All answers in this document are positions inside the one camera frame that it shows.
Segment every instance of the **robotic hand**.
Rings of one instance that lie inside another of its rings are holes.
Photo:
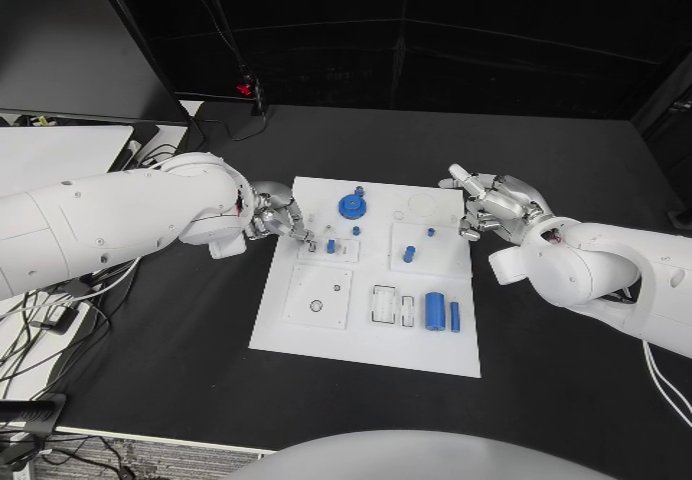
[[[176,238],[208,244],[213,258],[245,251],[244,231],[249,239],[275,233],[311,240],[288,187],[252,186],[209,153],[160,165],[0,198],[0,300],[159,251]]]
[[[528,278],[551,304],[692,357],[692,239],[556,217],[516,178],[450,173],[440,187],[470,195],[460,235],[494,231],[516,245],[490,256],[500,284]],[[633,301],[617,292],[639,279]]]

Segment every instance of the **black backdrop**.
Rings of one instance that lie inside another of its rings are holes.
[[[202,0],[125,3],[176,90],[234,95]],[[685,0],[222,5],[278,104],[627,119],[692,44]]]

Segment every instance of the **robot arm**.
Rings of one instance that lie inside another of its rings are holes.
[[[221,158],[189,153],[160,170],[66,180],[1,197],[0,299],[127,262],[176,238],[208,244],[213,258],[245,251],[244,231],[251,239],[277,233],[310,240],[281,187],[274,198]]]
[[[692,357],[692,239],[556,217],[520,180],[450,173],[440,186],[470,195],[460,235],[494,231],[516,244],[490,256],[500,284],[528,278],[549,303]],[[636,301],[611,301],[640,278]]]

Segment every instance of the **computer monitor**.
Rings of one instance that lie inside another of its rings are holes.
[[[0,2],[0,111],[187,125],[120,0]]]

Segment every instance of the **black table surface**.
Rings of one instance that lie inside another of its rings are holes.
[[[435,187],[460,163],[525,180],[562,216],[672,233],[665,213],[679,201],[627,122],[293,106],[270,113],[267,131],[241,142],[202,123],[209,151],[249,181]],[[245,106],[206,104],[198,117],[236,135],[259,126]],[[143,259],[112,334],[71,372],[62,426],[272,450],[353,431],[437,430],[617,478],[692,477],[692,432],[655,390],[642,342],[551,306],[528,281],[497,284],[487,256],[509,246],[499,237],[471,247],[480,379],[249,350],[275,241],[248,242],[223,260],[176,242]],[[692,397],[692,360],[655,354]]]

